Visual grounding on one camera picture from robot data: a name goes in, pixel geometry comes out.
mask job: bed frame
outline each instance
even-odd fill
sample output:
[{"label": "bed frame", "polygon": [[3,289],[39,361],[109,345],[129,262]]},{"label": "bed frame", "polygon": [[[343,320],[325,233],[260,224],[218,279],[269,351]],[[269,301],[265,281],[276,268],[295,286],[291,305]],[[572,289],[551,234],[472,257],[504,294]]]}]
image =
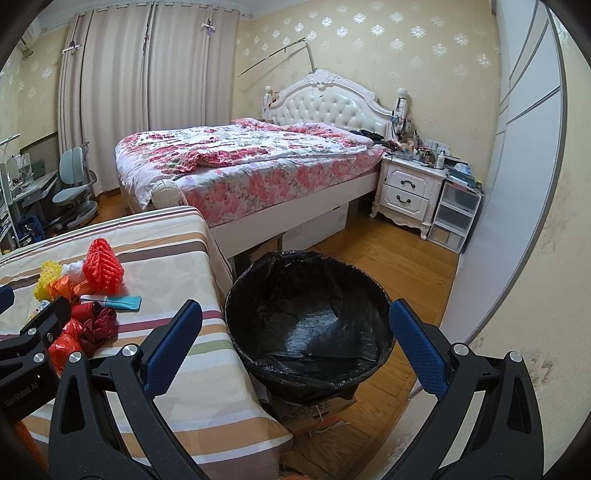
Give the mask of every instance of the bed frame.
[{"label": "bed frame", "polygon": [[[277,125],[321,122],[347,130],[364,128],[392,138],[388,110],[376,101],[375,93],[327,70],[317,70],[282,90],[272,99],[272,87],[265,88],[262,117]],[[280,203],[234,222],[212,228],[226,258],[232,258],[270,238],[349,203],[378,185],[379,172],[334,185],[313,194]],[[125,188],[124,201],[134,213],[141,209]]]}]

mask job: blue gripper pad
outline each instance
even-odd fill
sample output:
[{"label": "blue gripper pad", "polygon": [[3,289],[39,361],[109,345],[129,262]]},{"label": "blue gripper pad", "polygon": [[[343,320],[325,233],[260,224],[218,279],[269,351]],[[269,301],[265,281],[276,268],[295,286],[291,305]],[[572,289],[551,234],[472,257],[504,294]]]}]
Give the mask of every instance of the blue gripper pad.
[{"label": "blue gripper pad", "polygon": [[145,366],[144,393],[150,400],[168,391],[202,326],[201,305],[194,301],[176,321]]},{"label": "blue gripper pad", "polygon": [[390,328],[426,392],[441,400],[447,392],[446,364],[412,314],[397,300],[390,306]]},{"label": "blue gripper pad", "polygon": [[12,288],[5,285],[0,288],[0,313],[4,313],[14,304],[14,292]]}]

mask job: bag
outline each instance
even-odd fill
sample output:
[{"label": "bag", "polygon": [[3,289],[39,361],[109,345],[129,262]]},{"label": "bag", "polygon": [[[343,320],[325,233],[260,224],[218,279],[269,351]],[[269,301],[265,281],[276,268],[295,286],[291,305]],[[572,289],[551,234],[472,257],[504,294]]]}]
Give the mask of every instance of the bag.
[{"label": "bag", "polygon": [[270,252],[232,287],[226,321],[246,369],[288,402],[342,397],[389,358],[384,289],[358,268],[316,252]]}]

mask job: fishing rod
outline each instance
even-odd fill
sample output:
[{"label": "fishing rod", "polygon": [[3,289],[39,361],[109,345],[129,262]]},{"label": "fishing rod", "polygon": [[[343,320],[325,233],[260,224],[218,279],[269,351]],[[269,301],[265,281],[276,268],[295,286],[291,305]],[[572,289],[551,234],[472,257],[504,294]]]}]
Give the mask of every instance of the fishing rod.
[{"label": "fishing rod", "polygon": [[246,72],[250,72],[254,67],[256,67],[257,65],[260,65],[261,63],[263,63],[266,60],[269,60],[273,55],[277,55],[278,53],[284,52],[287,53],[287,49],[290,47],[293,47],[294,45],[297,45],[298,43],[305,43],[306,44],[306,49],[308,50],[308,55],[310,56],[310,65],[312,66],[312,73],[316,72],[317,68],[316,65],[314,63],[314,57],[312,57],[312,49],[310,48],[310,44],[308,43],[308,41],[306,40],[306,38],[301,38],[293,43],[290,43],[289,45],[286,45],[283,48],[280,48],[279,50],[273,52],[271,55],[269,55],[267,58],[262,59],[261,61],[255,63],[252,67],[250,67],[248,70],[245,70],[244,72],[242,72],[240,75],[238,75],[238,78],[240,78],[242,75],[244,75]]}]

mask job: nightstand drawer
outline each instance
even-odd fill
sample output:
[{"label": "nightstand drawer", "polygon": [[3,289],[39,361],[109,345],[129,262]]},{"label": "nightstand drawer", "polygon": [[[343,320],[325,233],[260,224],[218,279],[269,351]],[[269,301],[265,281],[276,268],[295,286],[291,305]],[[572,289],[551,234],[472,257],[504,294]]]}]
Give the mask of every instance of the nightstand drawer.
[{"label": "nightstand drawer", "polygon": [[395,189],[404,190],[405,192],[428,199],[431,195],[433,182],[434,179],[432,177],[414,175],[394,164],[388,166],[386,185],[390,185]]},{"label": "nightstand drawer", "polygon": [[379,204],[403,213],[404,215],[408,215],[409,217],[423,221],[429,206],[429,201],[413,195],[412,193],[405,192],[404,190],[384,185]]}]

